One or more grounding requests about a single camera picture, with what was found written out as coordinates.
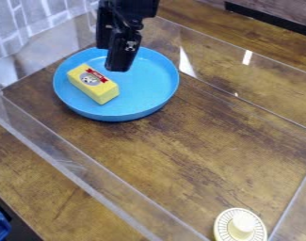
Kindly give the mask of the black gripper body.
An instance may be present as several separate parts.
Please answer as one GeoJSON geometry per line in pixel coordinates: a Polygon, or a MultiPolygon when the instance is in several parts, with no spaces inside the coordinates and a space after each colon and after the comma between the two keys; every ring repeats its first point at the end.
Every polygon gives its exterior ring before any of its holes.
{"type": "Polygon", "coordinates": [[[113,29],[141,31],[142,21],[157,16],[160,3],[161,0],[99,0],[99,8],[113,11],[113,29]]]}

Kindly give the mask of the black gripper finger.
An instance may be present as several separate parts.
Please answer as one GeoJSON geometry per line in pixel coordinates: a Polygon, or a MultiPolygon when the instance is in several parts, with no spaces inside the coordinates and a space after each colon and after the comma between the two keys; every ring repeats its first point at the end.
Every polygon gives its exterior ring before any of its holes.
{"type": "Polygon", "coordinates": [[[113,31],[105,67],[110,72],[127,72],[141,48],[139,31],[113,31]]]}
{"type": "Polygon", "coordinates": [[[97,47],[107,49],[113,32],[113,11],[110,8],[98,9],[97,47]]]}

